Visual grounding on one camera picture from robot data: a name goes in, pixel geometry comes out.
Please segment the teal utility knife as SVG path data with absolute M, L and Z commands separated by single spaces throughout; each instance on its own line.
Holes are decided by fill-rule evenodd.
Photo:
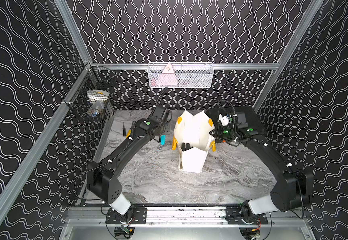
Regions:
M 166 136 L 165 135 L 160 136 L 160 143 L 161 143 L 161 145 L 164 145 L 165 142 L 166 142 Z

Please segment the white canvas pouch yellow handles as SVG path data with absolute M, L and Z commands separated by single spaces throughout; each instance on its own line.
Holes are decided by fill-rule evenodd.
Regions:
M 210 134 L 215 129 L 213 120 L 204 112 L 195 115 L 184 111 L 176 121 L 172 150 L 180 153 L 179 169 L 201 173 L 209 151 L 216 151 L 216 139 Z M 182 143 L 190 143 L 189 150 L 182 151 Z

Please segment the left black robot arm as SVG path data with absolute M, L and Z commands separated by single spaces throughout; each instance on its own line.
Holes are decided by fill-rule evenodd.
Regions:
M 142 118 L 134 121 L 126 139 L 107 157 L 98 163 L 88 165 L 87 189 L 105 201 L 120 215 L 127 215 L 131 202 L 123 195 L 123 186 L 118 177 L 136 153 L 156 136 L 165 134 L 164 121 L 153 121 Z

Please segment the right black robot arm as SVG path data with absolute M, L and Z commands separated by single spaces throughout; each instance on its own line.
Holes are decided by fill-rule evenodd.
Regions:
M 312 171 L 298 170 L 294 167 L 270 145 L 259 129 L 228 125 L 217 126 L 210 133 L 217 141 L 224 141 L 234 147 L 242 144 L 250 149 L 276 179 L 269 194 L 243 203 L 243 218 L 248 220 L 264 213 L 287 212 L 311 203 L 314 183 Z

